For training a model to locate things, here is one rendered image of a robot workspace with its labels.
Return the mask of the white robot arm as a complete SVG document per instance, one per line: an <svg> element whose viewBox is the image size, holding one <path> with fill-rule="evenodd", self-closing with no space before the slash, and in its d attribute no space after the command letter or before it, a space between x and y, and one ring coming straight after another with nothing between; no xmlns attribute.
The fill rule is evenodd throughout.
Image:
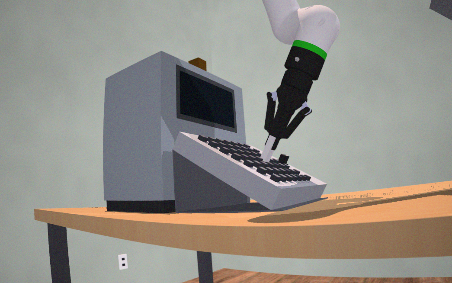
<svg viewBox="0 0 452 283"><path fill-rule="evenodd" d="M292 45L285 68L318 80L340 22L327 6L300 8L296 0L262 0L274 36Z"/></svg>

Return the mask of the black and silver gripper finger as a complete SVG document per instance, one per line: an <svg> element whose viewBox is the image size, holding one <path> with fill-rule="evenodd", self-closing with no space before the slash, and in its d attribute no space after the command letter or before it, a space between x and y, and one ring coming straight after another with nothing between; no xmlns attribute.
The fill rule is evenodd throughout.
<svg viewBox="0 0 452 283"><path fill-rule="evenodd" d="M291 95L288 104L286 105L285 112L282 116L282 119L277 127L277 130L273 134L269 145L267 146L267 150L264 154L263 161L269 162L273 152L276 150L276 147L282 138L288 139L290 135L295 131L301 121L305 118L305 116L312 113L312 109L309 108L306 101L302 104L301 110L294 117L294 119L290 122L292 115L295 111L291 111L294 101L296 97ZM288 123L290 124L288 125ZM288 126L287 126L288 125Z"/></svg>
<svg viewBox="0 0 452 283"><path fill-rule="evenodd" d="M269 136L267 137L267 141L264 144L264 150L262 152L262 155L260 156L261 158L264 157L264 154L267 150L267 146L270 143L270 140L273 136L273 134L275 133L275 130L277 129L282 116L285 112L285 108L283 107L285 99L287 94L285 92L282 92L281 96L280 96L280 101L278 103L277 106L277 112L275 115L275 107L276 107L276 100L277 100L277 92L267 92L267 110L266 110L266 119L265 119L265 123L264 123L264 129L269 133ZM274 117L275 115L275 117Z"/></svg>

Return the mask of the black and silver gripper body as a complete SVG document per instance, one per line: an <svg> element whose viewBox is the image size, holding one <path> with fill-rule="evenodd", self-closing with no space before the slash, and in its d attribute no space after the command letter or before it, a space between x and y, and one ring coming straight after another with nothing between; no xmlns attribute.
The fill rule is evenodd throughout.
<svg viewBox="0 0 452 283"><path fill-rule="evenodd" d="M302 104L306 101L311 86L313 84L312 79L306 77L305 75L298 73L292 70L286 70L281 81L281 85L277 88L277 97L278 101L280 101L280 96L282 92L287 94L283 107L286 108L286 105L289 102L290 96L293 95L296 97L296 100L293 103L291 111L296 111L298 108L302 106Z"/></svg>

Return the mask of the grey control console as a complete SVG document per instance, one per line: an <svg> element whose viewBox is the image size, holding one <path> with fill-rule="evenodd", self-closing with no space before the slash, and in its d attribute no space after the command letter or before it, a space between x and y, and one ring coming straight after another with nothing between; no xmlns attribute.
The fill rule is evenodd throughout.
<svg viewBox="0 0 452 283"><path fill-rule="evenodd" d="M187 63L159 51L106 78L107 211L277 212L327 199L327 183L287 164L289 156L261 155L246 144L242 88L199 57Z"/></svg>

